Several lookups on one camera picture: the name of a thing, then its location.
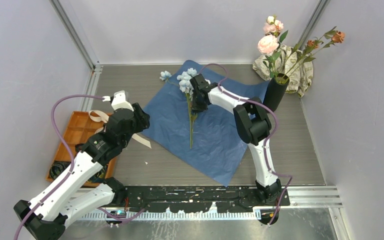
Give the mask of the blue hydrangea flower stem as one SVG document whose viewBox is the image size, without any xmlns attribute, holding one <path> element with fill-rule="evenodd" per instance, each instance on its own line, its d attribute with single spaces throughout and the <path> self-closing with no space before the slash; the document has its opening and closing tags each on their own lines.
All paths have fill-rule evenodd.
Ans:
<svg viewBox="0 0 384 240">
<path fill-rule="evenodd" d="M 192 100 L 193 100 L 193 86 L 191 84 L 191 79 L 198 74 L 197 70 L 194 68 L 188 68 L 186 71 L 178 75 L 176 78 L 179 81 L 179 89 L 186 97 L 186 104 L 188 109 L 189 117 L 189 147 L 192 149 L 194 144 L 194 124 L 198 118 L 198 114 L 192 110 Z"/>
</svg>

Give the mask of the cream ribbon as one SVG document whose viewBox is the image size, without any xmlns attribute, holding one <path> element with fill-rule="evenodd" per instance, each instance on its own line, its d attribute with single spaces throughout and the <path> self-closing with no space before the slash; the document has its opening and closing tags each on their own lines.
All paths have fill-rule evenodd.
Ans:
<svg viewBox="0 0 384 240">
<path fill-rule="evenodd" d="M 88 113 L 88 116 L 89 118 L 94 121 L 94 122 L 103 122 L 104 124 L 106 124 L 109 120 L 109 115 L 107 115 L 106 113 L 104 113 L 103 111 L 100 111 L 100 110 L 90 110 L 87 112 Z M 148 148 L 152 148 L 151 146 L 151 142 L 145 138 L 143 138 L 142 136 L 138 135 L 137 133 L 134 133 L 132 135 L 132 138 L 137 141 L 138 143 L 148 147 Z"/>
</svg>

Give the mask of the blue paper flower bouquet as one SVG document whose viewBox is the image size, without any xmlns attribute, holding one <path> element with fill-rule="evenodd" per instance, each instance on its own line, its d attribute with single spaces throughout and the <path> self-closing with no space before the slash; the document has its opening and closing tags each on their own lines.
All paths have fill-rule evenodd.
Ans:
<svg viewBox="0 0 384 240">
<path fill-rule="evenodd" d="M 198 113 L 193 130 L 190 130 L 187 99 L 176 85 L 177 77 L 188 69 L 200 71 L 212 83 L 221 81 L 222 87 L 246 98 L 263 99 L 268 84 L 246 85 L 187 60 L 143 107 L 150 116 L 150 126 L 142 132 L 144 136 L 226 187 L 248 146 L 237 133 L 234 115 L 216 105 L 209 105 L 206 111 Z"/>
</svg>

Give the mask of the pink rose flower stem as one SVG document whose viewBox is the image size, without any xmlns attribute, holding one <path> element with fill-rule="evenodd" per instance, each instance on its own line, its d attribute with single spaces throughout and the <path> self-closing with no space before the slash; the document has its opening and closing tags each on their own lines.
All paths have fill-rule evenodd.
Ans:
<svg viewBox="0 0 384 240">
<path fill-rule="evenodd" d="M 277 62 L 281 63 L 283 55 L 286 55 L 282 44 L 288 35 L 288 30 L 284 28 L 284 23 L 276 15 L 269 15 L 265 20 L 264 36 L 257 43 L 260 57 L 254 64 L 255 69 L 266 80 L 271 80 L 280 73 Z"/>
</svg>

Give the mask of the orange rose flower stem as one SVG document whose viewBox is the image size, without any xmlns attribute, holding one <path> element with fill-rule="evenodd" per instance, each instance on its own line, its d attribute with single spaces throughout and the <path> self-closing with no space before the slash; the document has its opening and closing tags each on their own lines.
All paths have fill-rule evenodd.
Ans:
<svg viewBox="0 0 384 240">
<path fill-rule="evenodd" d="M 284 72 L 282 74 L 278 73 L 276 79 L 279 80 L 279 84 L 285 84 L 290 80 L 292 74 L 296 71 L 297 68 L 302 66 L 304 63 L 309 63 L 315 60 L 315 55 L 320 52 L 322 49 L 327 49 L 331 46 L 336 46 L 342 44 L 345 41 L 346 34 L 343 31 L 339 31 L 334 26 L 331 30 L 325 32 L 321 37 L 314 37 L 309 39 L 303 49 L 299 52 L 299 44 L 297 43 L 288 53 L 284 51 Z M 286 61 L 289 60 L 293 55 L 296 56 L 295 63 L 286 70 Z"/>
</svg>

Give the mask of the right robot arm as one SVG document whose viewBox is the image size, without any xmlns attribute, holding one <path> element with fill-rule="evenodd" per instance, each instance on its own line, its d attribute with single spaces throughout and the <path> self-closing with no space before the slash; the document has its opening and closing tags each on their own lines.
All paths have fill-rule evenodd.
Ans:
<svg viewBox="0 0 384 240">
<path fill-rule="evenodd" d="M 282 191 L 275 174 L 270 152 L 272 124 L 258 97 L 247 98 L 234 94 L 217 83 L 210 83 L 202 74 L 190 80 L 193 112 L 203 112 L 209 105 L 219 106 L 234 116 L 236 131 L 250 149 L 256 172 L 256 192 L 259 202 L 271 205 Z"/>
</svg>

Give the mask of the black vase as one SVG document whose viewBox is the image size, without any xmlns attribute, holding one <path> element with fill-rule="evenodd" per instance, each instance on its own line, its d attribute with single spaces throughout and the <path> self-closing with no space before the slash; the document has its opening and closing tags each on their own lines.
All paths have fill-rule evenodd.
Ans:
<svg viewBox="0 0 384 240">
<path fill-rule="evenodd" d="M 268 82 L 262 104 L 268 107 L 272 112 L 275 112 L 282 101 L 289 82 L 289 77 L 284 73 L 279 73 L 276 77 L 273 77 Z"/>
</svg>

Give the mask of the small blue flower sprig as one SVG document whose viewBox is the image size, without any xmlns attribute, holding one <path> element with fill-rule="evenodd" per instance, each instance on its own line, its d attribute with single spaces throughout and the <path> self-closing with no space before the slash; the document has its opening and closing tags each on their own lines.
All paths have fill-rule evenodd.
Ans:
<svg viewBox="0 0 384 240">
<path fill-rule="evenodd" d="M 172 77 L 172 74 L 169 72 L 169 71 L 161 71 L 160 72 L 160 77 L 159 79 L 162 80 L 163 82 L 165 83 L 168 83 L 168 84 L 171 84 L 171 85 L 174 85 L 174 86 L 179 86 L 177 83 L 175 82 L 172 82 L 170 79 Z"/>
</svg>

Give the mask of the orange wooden tray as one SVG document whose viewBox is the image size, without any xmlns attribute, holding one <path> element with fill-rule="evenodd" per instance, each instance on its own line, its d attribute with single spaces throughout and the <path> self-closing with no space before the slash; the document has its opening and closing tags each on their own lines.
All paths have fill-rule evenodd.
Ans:
<svg viewBox="0 0 384 240">
<path fill-rule="evenodd" d="M 88 113 L 85 111 L 74 111 L 68 121 L 66 130 L 62 135 L 70 148 L 71 154 L 75 156 L 80 148 L 80 144 L 85 143 L 86 140 L 95 134 L 96 130 L 101 128 L 103 125 L 103 122 L 92 121 L 89 118 Z M 113 158 L 106 166 L 104 166 L 107 167 L 105 179 L 113 176 L 116 160 L 116 158 Z M 52 164 L 55 161 L 71 162 L 69 151 L 62 143 L 58 146 Z M 49 171 L 46 176 L 46 180 L 48 182 L 54 181 L 54 179 L 49 177 Z M 101 183 L 89 183 L 86 181 L 83 186 L 92 188 L 98 186 L 99 184 Z"/>
</svg>

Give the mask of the rolled dark item front right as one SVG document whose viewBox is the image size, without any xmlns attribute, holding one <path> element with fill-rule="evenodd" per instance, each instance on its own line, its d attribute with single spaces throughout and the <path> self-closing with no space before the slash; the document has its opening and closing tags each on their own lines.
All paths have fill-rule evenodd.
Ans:
<svg viewBox="0 0 384 240">
<path fill-rule="evenodd" d="M 105 179 L 106 177 L 106 173 L 107 173 L 107 167 L 103 167 L 99 172 L 95 173 L 94 175 L 92 175 L 88 180 L 87 182 L 88 183 L 91 183 L 91 184 L 99 184 L 99 183 L 102 183 L 103 180 Z"/>
</svg>

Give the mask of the rolled dark item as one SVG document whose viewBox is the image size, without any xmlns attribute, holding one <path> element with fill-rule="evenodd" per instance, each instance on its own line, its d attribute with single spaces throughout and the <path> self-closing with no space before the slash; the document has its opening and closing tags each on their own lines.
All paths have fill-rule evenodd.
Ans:
<svg viewBox="0 0 384 240">
<path fill-rule="evenodd" d="M 70 164 L 69 161 L 54 161 L 49 169 L 49 178 L 55 180 Z"/>
<path fill-rule="evenodd" d="M 99 172 L 95 173 L 94 175 L 92 175 L 88 180 L 87 182 L 88 183 L 91 183 L 91 184 L 99 184 L 99 183 L 102 183 L 103 180 L 105 179 L 106 177 L 106 173 L 107 173 L 107 167 L 103 167 Z"/>
</svg>

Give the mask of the rolled dark item front left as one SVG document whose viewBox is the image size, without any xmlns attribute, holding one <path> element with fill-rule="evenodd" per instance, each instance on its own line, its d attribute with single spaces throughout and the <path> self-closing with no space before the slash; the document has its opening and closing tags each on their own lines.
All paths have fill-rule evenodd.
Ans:
<svg viewBox="0 0 384 240">
<path fill-rule="evenodd" d="M 49 178 L 55 180 L 70 164 L 69 161 L 54 161 L 49 169 Z"/>
</svg>

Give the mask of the patterned cream cloth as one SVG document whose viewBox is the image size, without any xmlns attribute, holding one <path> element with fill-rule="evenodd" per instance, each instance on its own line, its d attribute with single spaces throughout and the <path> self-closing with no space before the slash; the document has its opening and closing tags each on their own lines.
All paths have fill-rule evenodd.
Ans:
<svg viewBox="0 0 384 240">
<path fill-rule="evenodd" d="M 284 49 L 283 53 L 287 51 L 288 54 L 291 53 L 292 47 L 282 45 L 282 48 Z M 297 57 L 294 54 L 289 60 L 286 61 L 286 70 L 289 69 L 295 63 Z M 282 57 L 282 62 L 277 61 L 277 66 L 279 67 L 279 73 L 283 73 L 285 70 L 285 55 Z M 261 77 L 261 75 L 258 73 L 258 70 L 255 68 L 255 61 L 252 64 L 252 69 Z M 289 78 L 289 84 L 286 89 L 286 93 L 288 94 L 294 94 L 297 93 L 298 96 L 301 98 L 305 95 L 305 93 L 308 91 L 308 88 L 312 84 L 312 79 L 314 77 L 314 66 L 313 62 L 306 62 L 300 67 L 296 68 L 296 71 L 292 74 L 292 76 Z"/>
</svg>

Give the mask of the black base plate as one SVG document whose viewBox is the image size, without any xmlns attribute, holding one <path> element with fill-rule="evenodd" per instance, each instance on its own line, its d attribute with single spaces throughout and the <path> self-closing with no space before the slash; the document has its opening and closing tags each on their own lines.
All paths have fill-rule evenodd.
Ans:
<svg viewBox="0 0 384 240">
<path fill-rule="evenodd" d="M 126 186 L 106 207 L 121 207 L 149 213 L 250 213 L 253 207 L 274 207 L 279 197 L 263 199 L 255 186 Z"/>
</svg>

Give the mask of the aluminium rail frame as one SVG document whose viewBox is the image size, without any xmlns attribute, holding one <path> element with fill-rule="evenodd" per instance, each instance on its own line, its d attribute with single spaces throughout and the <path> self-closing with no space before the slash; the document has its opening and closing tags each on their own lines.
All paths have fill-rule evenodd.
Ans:
<svg viewBox="0 0 384 240">
<path fill-rule="evenodd" d="M 267 109 L 267 116 L 272 111 L 263 105 Z M 121 225 L 133 221 L 144 215 L 150 217 L 153 214 L 157 216 L 166 217 L 169 220 L 184 220 L 188 217 L 196 217 L 198 219 L 232 219 L 236 215 L 244 214 L 247 218 L 255 218 L 262 224 L 271 226 L 279 219 L 279 211 L 281 208 L 341 208 L 343 205 L 340 202 L 339 196 L 336 194 L 332 187 L 316 187 L 316 188 L 303 188 L 299 189 L 294 187 L 291 191 L 288 191 L 287 185 L 281 184 L 281 192 L 278 195 L 279 200 L 275 206 L 256 206 L 252 208 L 251 212 L 236 212 L 236 213 L 217 213 L 216 206 L 213 204 L 208 212 L 196 212 L 196 213 L 185 213 L 180 211 L 173 213 L 170 210 L 166 212 L 155 213 L 148 212 L 144 208 L 134 212 L 121 207 L 107 207 L 102 206 L 94 210 L 100 210 L 106 215 L 106 219 L 111 225 Z"/>
</svg>

